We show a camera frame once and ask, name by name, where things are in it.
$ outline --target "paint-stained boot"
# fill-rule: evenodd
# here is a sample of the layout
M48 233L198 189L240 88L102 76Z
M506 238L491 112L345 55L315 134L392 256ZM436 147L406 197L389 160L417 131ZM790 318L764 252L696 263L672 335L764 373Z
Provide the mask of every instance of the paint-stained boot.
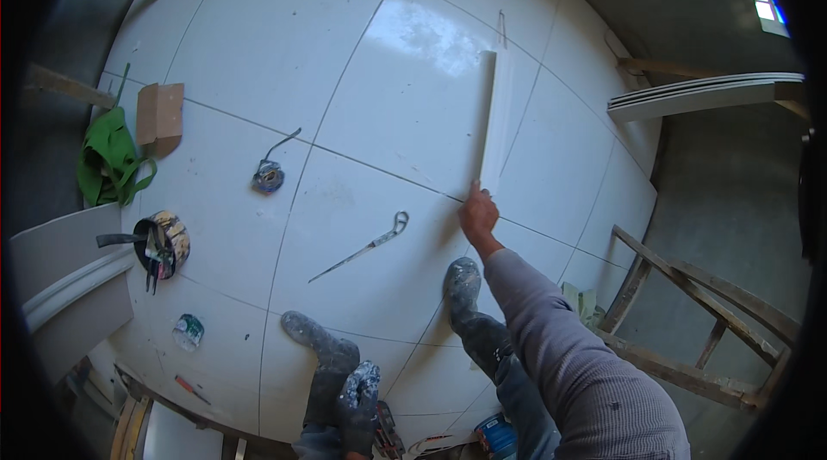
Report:
M359 365L357 344L334 337L318 322L298 311L284 313L281 327L295 342L311 348L318 359L304 424L337 426L336 398L347 377Z
M513 354L509 331L488 314L476 310L482 276L471 258L452 262L445 274L451 329L462 339L468 356L491 381L504 358Z

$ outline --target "gray sleeve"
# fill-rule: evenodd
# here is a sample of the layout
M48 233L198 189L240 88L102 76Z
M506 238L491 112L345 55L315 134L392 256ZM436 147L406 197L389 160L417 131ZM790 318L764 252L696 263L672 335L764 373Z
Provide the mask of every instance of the gray sleeve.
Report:
M669 395L588 330L556 284L507 248L485 261L485 279L563 437L558 458L690 457Z

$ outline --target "cardboard box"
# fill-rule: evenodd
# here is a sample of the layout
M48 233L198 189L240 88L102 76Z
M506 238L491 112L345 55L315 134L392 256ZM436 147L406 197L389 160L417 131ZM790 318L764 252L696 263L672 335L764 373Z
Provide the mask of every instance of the cardboard box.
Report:
M169 155L183 134L183 83L149 84L138 93L135 141L147 154Z

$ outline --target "small paint can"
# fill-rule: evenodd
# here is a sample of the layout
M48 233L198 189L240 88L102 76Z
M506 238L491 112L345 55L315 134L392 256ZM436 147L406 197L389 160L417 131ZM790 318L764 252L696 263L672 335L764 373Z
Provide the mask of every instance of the small paint can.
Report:
M172 338L185 351L192 352L201 343L204 328L201 322L191 314L182 314L172 329Z

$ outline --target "jeans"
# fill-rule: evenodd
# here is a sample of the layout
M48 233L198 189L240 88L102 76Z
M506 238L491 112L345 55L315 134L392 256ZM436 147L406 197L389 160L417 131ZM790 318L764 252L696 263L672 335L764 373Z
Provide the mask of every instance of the jeans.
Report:
M519 360L512 354L500 362L494 383L504 413L517 432L518 460L553 458L560 444L560 433ZM342 458L339 430L333 426L309 423L293 449L303 460Z

